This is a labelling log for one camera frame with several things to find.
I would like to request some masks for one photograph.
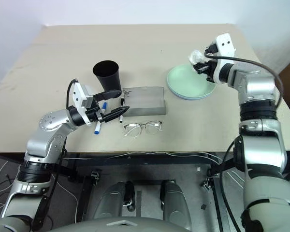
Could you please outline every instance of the beige table surface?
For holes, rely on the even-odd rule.
[[[162,86],[167,115],[125,117],[102,125],[82,126],[68,136],[71,152],[225,151],[238,135],[237,91],[217,86],[205,99],[187,101],[167,87],[168,71],[187,63],[193,49],[204,50],[216,36],[229,32],[237,57],[258,60],[233,25],[126,25],[45,27],[0,84],[0,152],[24,152],[27,140],[47,112],[65,108],[69,82],[77,78],[97,91],[94,64],[111,59],[119,64],[122,87]],[[109,108],[119,99],[109,101]],[[282,102],[278,117],[290,150],[290,110]],[[124,137],[123,125],[163,121],[160,133]]]

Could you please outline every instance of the glasses frame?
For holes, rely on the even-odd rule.
[[[128,136],[128,134],[129,134],[132,130],[134,130],[135,128],[139,128],[139,127],[140,127],[141,130],[140,130],[140,132],[139,132],[138,135],[136,135],[136,136],[129,136],[130,138],[136,138],[136,137],[138,137],[138,136],[142,133],[143,126],[145,127],[145,131],[146,131],[146,133],[147,133],[147,134],[151,134],[151,133],[148,132],[148,130],[147,130],[147,126],[148,126],[150,123],[153,123],[153,122],[158,122],[158,123],[159,123],[159,131],[161,131],[161,125],[162,125],[162,122],[161,122],[161,121],[153,120],[153,121],[149,121],[149,122],[147,122],[147,123],[143,123],[143,124],[140,124],[140,123],[134,123],[134,124],[136,124],[136,125],[138,125],[138,126],[132,128],[130,131],[127,131],[127,126],[130,125],[130,124],[133,124],[133,123],[129,123],[129,124],[127,124],[127,125],[124,126],[124,129],[125,129],[125,131],[126,131],[125,136]]]

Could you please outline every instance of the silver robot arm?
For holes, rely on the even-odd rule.
[[[51,196],[51,173],[62,154],[67,136],[91,122],[108,122],[128,110],[128,106],[103,114],[98,101],[114,98],[119,90],[96,95],[88,86],[74,82],[74,106],[43,116],[38,129],[27,143],[24,162],[13,182],[0,218],[0,232],[38,230],[46,217]]]
[[[226,33],[219,35],[205,54],[233,57],[234,51]],[[252,64],[214,57],[205,62],[199,51],[193,51],[189,60],[199,74],[207,74],[208,81],[227,83],[238,91],[241,122],[234,159],[246,178],[243,227],[247,232],[290,231],[290,183],[282,176],[287,154],[276,117],[274,77]]]

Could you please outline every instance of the marker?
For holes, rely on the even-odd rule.
[[[102,106],[102,109],[101,109],[102,113],[105,112],[106,107],[107,107],[107,102],[103,103],[103,106]],[[101,122],[98,121],[94,133],[95,134],[99,134],[100,130],[101,130]]]
[[[120,105],[124,106],[124,104],[125,104],[125,98],[121,98],[120,99]],[[123,115],[119,116],[119,123],[122,123],[123,119],[124,119]]]

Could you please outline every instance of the black cup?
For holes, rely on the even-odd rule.
[[[97,63],[92,69],[93,74],[95,74],[100,81],[104,91],[113,89],[120,90],[120,94],[116,97],[119,97],[121,95],[121,86],[118,70],[118,64],[111,60],[101,61]]]

